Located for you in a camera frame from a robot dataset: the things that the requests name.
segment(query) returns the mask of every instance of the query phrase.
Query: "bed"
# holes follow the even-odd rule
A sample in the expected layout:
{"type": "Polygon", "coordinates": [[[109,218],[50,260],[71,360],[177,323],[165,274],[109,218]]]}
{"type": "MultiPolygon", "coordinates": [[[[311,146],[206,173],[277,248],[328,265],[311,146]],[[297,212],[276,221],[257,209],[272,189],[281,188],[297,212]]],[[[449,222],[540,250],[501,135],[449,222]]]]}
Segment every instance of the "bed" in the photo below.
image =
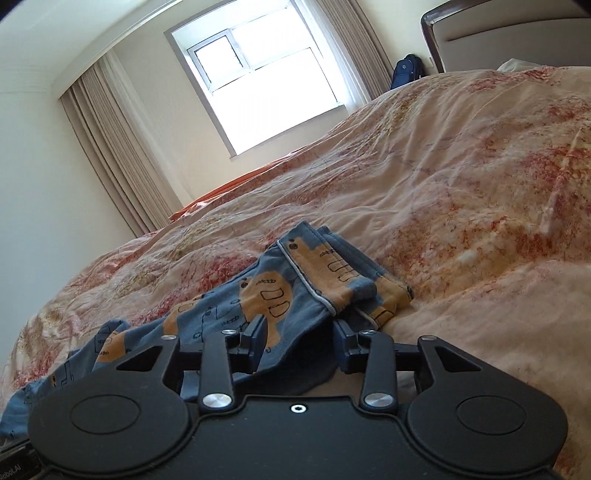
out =
{"type": "MultiPolygon", "coordinates": [[[[160,319],[307,220],[413,288],[414,301],[382,327],[397,342],[440,336],[555,398],[570,424],[555,468],[588,480],[590,158],[591,68],[448,72],[390,91],[88,265],[23,328],[2,408],[105,321],[160,319]]],[[[360,386],[360,375],[336,373],[308,394],[360,386]]]]}

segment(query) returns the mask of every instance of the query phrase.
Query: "silver screw head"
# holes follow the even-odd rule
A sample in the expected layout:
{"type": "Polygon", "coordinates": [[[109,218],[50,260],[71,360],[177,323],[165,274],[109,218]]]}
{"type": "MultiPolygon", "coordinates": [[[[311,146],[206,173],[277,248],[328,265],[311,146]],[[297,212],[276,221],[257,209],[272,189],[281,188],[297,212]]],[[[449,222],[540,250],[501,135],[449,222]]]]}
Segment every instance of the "silver screw head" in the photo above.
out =
{"type": "Polygon", "coordinates": [[[389,407],[392,405],[392,403],[394,403],[394,397],[392,395],[388,395],[387,393],[376,392],[366,395],[363,401],[370,407],[384,408],[389,407]]]}
{"type": "Polygon", "coordinates": [[[304,413],[308,409],[306,408],[305,405],[297,404],[297,405],[292,405],[291,408],[290,408],[290,410],[293,413],[304,413]]]}
{"type": "Polygon", "coordinates": [[[203,404],[209,408],[225,408],[232,403],[232,397],[225,393],[210,393],[203,397],[203,404]]]}

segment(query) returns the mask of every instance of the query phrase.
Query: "backpack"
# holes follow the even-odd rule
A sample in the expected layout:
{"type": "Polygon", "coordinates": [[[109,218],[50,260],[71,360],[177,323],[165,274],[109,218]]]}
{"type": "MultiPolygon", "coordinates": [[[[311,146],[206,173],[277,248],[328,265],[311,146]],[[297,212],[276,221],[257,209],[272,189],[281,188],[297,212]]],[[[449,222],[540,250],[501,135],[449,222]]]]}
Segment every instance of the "backpack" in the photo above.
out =
{"type": "Polygon", "coordinates": [[[425,68],[423,67],[423,62],[419,57],[410,53],[396,64],[390,89],[392,90],[401,85],[414,82],[424,76],[425,68]]]}

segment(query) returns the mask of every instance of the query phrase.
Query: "ceiling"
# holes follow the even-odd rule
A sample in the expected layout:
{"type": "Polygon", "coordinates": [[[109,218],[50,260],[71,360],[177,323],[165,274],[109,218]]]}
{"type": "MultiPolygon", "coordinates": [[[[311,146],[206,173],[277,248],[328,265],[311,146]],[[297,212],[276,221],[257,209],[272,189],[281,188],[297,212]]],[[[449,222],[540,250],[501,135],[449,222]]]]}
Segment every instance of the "ceiling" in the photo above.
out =
{"type": "Polygon", "coordinates": [[[24,0],[0,22],[2,78],[52,81],[94,39],[148,0],[24,0]]]}

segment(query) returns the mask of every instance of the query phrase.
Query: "headboard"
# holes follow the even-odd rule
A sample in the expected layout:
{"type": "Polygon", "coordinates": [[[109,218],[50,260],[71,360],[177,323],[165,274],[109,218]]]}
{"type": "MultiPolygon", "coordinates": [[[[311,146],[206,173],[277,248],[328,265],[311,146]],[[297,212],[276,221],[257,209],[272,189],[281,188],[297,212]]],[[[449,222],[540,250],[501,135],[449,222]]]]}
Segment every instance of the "headboard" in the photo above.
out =
{"type": "Polygon", "coordinates": [[[511,58],[591,66],[591,18],[572,0],[450,0],[421,25],[439,72],[496,69],[511,58]]]}

